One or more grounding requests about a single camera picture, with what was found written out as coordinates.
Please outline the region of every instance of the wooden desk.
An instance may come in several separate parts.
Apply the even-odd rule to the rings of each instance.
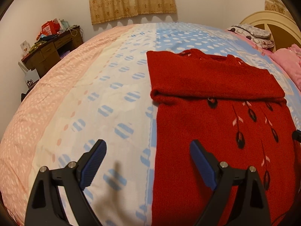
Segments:
[[[80,27],[74,30],[67,30],[60,34],[57,38],[52,39],[31,54],[25,56],[22,62],[27,69],[37,69],[37,72],[42,78],[53,66],[60,60],[60,54],[66,51],[73,51],[83,44],[80,34]]]

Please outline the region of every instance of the bed sheet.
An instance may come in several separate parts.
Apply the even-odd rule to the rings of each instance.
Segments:
[[[268,55],[232,33],[187,23],[114,28],[53,67],[9,124],[0,145],[0,190],[11,215],[24,223],[41,166],[64,167],[104,139],[107,155],[84,190],[88,202],[103,225],[151,225],[157,106],[150,98],[146,52],[190,48],[232,54],[269,70],[300,129],[300,91]],[[60,192],[70,223],[77,225],[64,189]]]

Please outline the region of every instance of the red sweater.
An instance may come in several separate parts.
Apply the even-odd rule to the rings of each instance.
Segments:
[[[151,97],[159,103],[152,226],[193,226],[210,200],[189,154],[198,139],[231,167],[257,168],[271,220],[286,212],[300,185],[300,144],[284,91],[265,69],[232,55],[147,52]],[[230,215],[232,189],[220,225]]]

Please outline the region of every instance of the wall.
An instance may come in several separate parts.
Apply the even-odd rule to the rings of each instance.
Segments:
[[[148,22],[189,22],[227,28],[251,13],[264,10],[264,0],[176,0],[177,14],[141,15],[119,21],[91,25],[88,0],[55,0],[60,18],[84,30],[84,40],[117,25]]]
[[[41,25],[55,17],[51,0],[15,0],[0,21],[0,140],[28,88],[18,66],[27,40],[33,45]]]

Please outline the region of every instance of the wooden headboard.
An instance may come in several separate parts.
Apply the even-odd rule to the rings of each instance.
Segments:
[[[240,24],[250,24],[271,32],[275,46],[273,52],[288,48],[292,44],[301,47],[301,32],[297,24],[289,17],[275,11],[260,11],[246,17]]]

